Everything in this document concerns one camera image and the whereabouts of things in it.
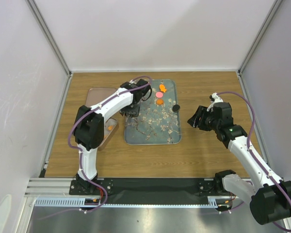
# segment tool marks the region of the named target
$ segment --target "metal floor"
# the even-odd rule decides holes
[[[27,233],[282,233],[255,222],[249,207],[232,214],[201,208],[101,208],[84,214],[61,207],[35,207]]]

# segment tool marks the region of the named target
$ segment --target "orange object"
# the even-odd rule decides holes
[[[164,104],[164,101],[162,99],[159,99],[159,100],[156,101],[156,104],[157,105],[162,105],[162,104]]]
[[[160,90],[164,93],[166,93],[167,91],[166,87],[163,84],[160,85]]]

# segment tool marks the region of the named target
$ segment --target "pink disc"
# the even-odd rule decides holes
[[[156,94],[155,94],[155,96],[157,97],[157,98],[162,98],[163,97],[163,93],[162,92],[157,92]]]

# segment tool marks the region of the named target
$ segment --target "white wall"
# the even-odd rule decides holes
[[[24,0],[0,0],[0,201],[15,227],[30,177],[40,172],[67,76]]]
[[[291,180],[291,0],[283,1],[243,76],[270,164]]]
[[[274,0],[36,0],[72,70],[238,69]]]

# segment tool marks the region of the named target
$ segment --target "black round object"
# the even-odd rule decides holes
[[[175,113],[177,113],[177,112],[179,112],[179,110],[180,110],[180,105],[175,104],[175,105],[173,106],[173,111],[174,111]]]

